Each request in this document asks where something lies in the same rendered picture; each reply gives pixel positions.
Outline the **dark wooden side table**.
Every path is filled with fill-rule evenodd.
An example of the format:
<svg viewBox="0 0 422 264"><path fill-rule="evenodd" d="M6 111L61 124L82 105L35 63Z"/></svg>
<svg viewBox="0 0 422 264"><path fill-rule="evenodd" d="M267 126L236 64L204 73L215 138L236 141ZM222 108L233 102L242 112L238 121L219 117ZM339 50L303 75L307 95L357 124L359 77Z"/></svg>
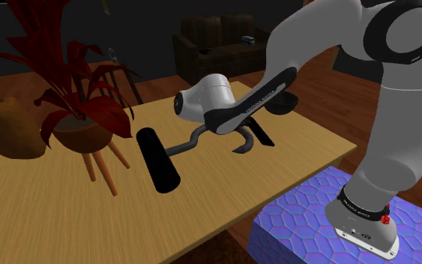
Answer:
<svg viewBox="0 0 422 264"><path fill-rule="evenodd" d="M118 89L118 84L114 75L115 71L122 71L135 95L138 104L142 104L139 92L133 82L131 74L139 76L136 72L127 68L125 64L101 64L95 70L85 61L88 50L103 55L102 50L95 44L86 45L77 41L67 44L67 66L73 68L71 77L76 87L76 92L80 102L91 100L92 93L100 89L100 94L106 96L104 89L108 90L108 96L115 100L118 98L119 104L127 108L129 103Z"/></svg>

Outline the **brown gourd shaped vase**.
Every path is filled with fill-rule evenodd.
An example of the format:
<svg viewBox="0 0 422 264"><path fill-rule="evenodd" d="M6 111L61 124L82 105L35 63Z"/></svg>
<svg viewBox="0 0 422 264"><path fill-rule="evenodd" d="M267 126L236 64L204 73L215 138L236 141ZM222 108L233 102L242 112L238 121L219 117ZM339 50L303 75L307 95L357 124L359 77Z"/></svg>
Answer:
<svg viewBox="0 0 422 264"><path fill-rule="evenodd" d="M14 97L0 94L0 155L10 159L35 159L44 155L46 143L40 129Z"/></svg>

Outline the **black bowl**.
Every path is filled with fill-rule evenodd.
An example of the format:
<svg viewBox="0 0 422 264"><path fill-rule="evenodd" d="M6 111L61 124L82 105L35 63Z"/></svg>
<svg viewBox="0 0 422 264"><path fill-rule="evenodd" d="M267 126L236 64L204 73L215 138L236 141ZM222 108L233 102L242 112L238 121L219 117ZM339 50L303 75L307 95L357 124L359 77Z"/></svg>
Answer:
<svg viewBox="0 0 422 264"><path fill-rule="evenodd" d="M282 91L269 100L264 108L274 115L285 115L290 113L298 104L298 96L289 91Z"/></svg>

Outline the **light wooden table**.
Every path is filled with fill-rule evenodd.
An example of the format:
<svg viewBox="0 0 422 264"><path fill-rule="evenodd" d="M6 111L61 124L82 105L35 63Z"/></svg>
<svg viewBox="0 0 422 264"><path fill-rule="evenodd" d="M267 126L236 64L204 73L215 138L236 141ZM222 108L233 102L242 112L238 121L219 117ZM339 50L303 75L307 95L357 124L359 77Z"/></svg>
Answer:
<svg viewBox="0 0 422 264"><path fill-rule="evenodd" d="M133 137L114 138L127 165L102 151L116 195L56 139L38 159L0 156L0 264L168 263L355 148L296 112L254 117L272 146L237 154L240 134L205 132L172 157L181 182L166 194Z"/></svg>

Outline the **red plant in brown pot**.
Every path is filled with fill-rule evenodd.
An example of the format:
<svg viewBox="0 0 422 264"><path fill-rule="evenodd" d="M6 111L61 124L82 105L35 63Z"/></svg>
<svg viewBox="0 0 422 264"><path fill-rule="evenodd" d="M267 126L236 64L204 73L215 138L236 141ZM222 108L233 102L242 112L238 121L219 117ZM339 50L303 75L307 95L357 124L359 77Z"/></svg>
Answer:
<svg viewBox="0 0 422 264"><path fill-rule="evenodd" d="M94 168L99 168L111 194L116 195L118 192L100 152L109 147L125 167L130 166L112 138L131 136L133 110L130 105L123 108L108 95L92 95L89 101L79 101L71 77L73 68L67 66L67 47L61 47L61 18L70 0L6 1L25 35L8 40L18 51L17 55L3 53L1 57L25 65L49 84L34 100L34 105L47 102L59 108L38 126L46 149L50 137L55 137L67 149L80 153L90 179L96 179Z"/></svg>

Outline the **purple hexagon patterned robot stand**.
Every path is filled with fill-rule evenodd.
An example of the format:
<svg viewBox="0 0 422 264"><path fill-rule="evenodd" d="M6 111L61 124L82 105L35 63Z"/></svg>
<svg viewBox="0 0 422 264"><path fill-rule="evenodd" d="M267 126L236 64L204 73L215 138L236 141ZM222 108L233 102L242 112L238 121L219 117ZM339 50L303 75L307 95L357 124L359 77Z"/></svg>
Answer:
<svg viewBox="0 0 422 264"><path fill-rule="evenodd" d="M267 204L253 220L247 251L258 264L422 264L422 208L391 202L400 246L382 259L337 236L325 217L351 176L333 166Z"/></svg>

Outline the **dark brown sofa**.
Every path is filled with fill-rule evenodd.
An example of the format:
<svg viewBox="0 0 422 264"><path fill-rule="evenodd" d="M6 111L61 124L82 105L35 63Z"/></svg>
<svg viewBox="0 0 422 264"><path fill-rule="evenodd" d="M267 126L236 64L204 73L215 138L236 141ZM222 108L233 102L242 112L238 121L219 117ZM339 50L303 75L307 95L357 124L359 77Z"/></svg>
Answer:
<svg viewBox="0 0 422 264"><path fill-rule="evenodd" d="M192 16L172 36L175 68L188 84L209 74L236 77L265 69L270 32L245 13Z"/></svg>

